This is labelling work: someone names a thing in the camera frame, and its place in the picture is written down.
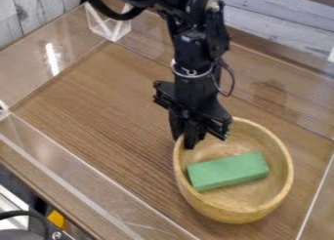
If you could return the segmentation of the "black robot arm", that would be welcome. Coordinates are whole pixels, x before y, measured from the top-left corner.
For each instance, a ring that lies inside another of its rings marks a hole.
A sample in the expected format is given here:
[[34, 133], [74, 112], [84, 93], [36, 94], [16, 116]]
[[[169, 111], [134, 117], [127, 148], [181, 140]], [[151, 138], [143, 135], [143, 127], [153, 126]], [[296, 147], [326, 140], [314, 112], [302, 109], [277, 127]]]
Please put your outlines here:
[[157, 81], [154, 101], [169, 110], [175, 139], [193, 149], [207, 135], [226, 139], [233, 116], [218, 97], [222, 56], [230, 49], [223, 0], [123, 0], [137, 8], [154, 7], [166, 20], [174, 46], [171, 82]]

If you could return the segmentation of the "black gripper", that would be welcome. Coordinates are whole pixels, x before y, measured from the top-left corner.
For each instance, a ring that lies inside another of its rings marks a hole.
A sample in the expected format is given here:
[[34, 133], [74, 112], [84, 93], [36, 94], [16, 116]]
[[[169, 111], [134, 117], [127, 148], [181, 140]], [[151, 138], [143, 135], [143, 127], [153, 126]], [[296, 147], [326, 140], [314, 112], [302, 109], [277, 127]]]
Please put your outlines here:
[[194, 149], [206, 134], [225, 140], [230, 134], [233, 116], [218, 101], [222, 66], [210, 64], [203, 69], [171, 66], [174, 81], [155, 81], [154, 102], [169, 110], [174, 140], [185, 134], [185, 148]]

